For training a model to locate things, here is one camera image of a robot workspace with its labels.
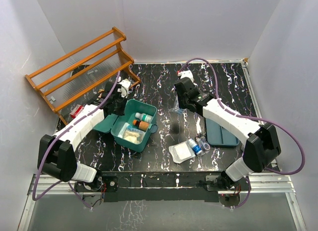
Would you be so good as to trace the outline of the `clear bag blue items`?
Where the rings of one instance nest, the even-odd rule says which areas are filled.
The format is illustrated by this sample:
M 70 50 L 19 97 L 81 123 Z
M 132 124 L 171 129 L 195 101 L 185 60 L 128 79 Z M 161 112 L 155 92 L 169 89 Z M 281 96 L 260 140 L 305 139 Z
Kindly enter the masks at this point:
M 184 114 L 186 112 L 186 109 L 181 109 L 181 108 L 178 108 L 178 107 L 174 107 L 174 108 L 171 108 L 169 111 L 172 112 L 172 113 L 175 113 L 177 115 L 182 115 L 182 114 Z

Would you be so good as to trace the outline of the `blue white swab bag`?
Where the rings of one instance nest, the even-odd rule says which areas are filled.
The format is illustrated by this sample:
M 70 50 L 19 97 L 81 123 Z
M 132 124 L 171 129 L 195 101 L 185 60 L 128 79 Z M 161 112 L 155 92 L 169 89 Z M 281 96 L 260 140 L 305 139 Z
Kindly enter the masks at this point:
M 145 134 L 146 132 L 125 123 L 117 137 L 138 145 L 143 141 Z

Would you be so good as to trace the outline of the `teal plastic medicine box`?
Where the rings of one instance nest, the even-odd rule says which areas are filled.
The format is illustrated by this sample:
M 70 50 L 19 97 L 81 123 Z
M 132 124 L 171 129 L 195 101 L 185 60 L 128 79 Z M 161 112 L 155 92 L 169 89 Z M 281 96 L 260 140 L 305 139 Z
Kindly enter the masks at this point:
M 151 134 L 158 129 L 157 108 L 130 99 L 126 103 L 123 116 L 108 115 L 93 129 L 105 134 L 110 133 L 117 144 L 140 153 Z

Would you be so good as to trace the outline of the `white bottle green label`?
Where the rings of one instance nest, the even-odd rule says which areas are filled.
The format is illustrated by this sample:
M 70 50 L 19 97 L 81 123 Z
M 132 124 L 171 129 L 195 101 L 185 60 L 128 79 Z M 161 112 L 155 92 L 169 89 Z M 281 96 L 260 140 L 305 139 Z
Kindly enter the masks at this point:
M 135 118 L 139 119 L 140 121 L 146 122 L 146 123 L 150 123 L 152 120 L 152 116 L 146 113 L 135 113 Z

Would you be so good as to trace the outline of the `brown bottle orange label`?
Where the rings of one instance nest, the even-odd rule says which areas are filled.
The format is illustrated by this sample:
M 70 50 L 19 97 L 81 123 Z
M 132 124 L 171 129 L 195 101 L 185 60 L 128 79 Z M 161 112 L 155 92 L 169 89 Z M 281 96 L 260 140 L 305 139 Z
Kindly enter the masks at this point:
M 132 124 L 142 131 L 146 131 L 149 127 L 149 123 L 139 120 L 133 120 Z

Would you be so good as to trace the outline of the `beige gauze roll pack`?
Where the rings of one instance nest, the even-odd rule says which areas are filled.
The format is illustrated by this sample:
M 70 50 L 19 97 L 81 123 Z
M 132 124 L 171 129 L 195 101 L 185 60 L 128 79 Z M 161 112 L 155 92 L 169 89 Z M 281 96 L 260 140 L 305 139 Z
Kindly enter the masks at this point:
M 137 133 L 132 131 L 125 131 L 123 139 L 134 144 L 140 144 L 145 136 L 145 133 Z

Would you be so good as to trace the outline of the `white bottle blue label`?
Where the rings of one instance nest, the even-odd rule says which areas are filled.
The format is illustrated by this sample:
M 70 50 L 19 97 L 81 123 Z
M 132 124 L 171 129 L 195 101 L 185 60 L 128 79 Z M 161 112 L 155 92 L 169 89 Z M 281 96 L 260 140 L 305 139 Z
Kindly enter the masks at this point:
M 200 146 L 193 139 L 188 139 L 187 143 L 192 148 L 196 156 L 199 156 L 203 153 Z

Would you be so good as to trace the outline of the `white square gauze pack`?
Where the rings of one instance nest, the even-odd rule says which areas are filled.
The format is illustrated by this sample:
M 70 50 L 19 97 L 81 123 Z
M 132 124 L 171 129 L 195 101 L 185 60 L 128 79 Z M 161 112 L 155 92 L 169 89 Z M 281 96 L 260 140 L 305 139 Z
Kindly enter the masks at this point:
M 177 145 L 169 146 L 168 150 L 172 156 L 173 162 L 181 164 L 186 160 L 195 157 L 195 153 L 187 142 L 182 142 Z

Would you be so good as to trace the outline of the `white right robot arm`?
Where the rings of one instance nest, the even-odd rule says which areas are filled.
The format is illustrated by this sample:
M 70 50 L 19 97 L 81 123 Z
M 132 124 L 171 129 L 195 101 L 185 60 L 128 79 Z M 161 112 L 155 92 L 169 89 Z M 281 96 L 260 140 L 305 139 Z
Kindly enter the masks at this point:
M 201 93 L 188 77 L 179 79 L 174 87 L 181 109 L 188 109 L 216 122 L 242 143 L 242 156 L 222 171 L 217 178 L 220 188 L 234 189 L 241 178 L 254 172 L 264 171 L 281 153 L 274 125 L 270 123 L 261 125 L 241 117 L 238 112 L 231 110 L 212 94 Z

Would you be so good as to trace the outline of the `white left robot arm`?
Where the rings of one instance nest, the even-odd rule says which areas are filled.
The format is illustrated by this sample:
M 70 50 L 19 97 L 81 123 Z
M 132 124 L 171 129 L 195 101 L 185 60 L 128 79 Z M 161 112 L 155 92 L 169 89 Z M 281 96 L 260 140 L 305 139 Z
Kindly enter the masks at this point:
M 124 79 L 109 94 L 113 83 L 107 82 L 105 91 L 85 105 L 68 125 L 51 136 L 44 135 L 40 140 L 38 170 L 62 182 L 81 181 L 92 191 L 100 189 L 103 179 L 95 168 L 77 162 L 75 151 L 97 124 L 108 116 L 124 114 L 130 84 Z

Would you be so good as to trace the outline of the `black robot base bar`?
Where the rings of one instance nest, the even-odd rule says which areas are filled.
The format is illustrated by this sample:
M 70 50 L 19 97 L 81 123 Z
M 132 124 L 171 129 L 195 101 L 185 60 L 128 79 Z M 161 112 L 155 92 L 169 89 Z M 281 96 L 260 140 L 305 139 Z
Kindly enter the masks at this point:
M 77 183 L 84 195 L 99 195 L 104 202 L 190 201 L 218 202 L 222 193 L 238 195 L 248 190 L 248 182 L 231 187 L 221 183 L 220 172 L 102 172 L 92 184 Z

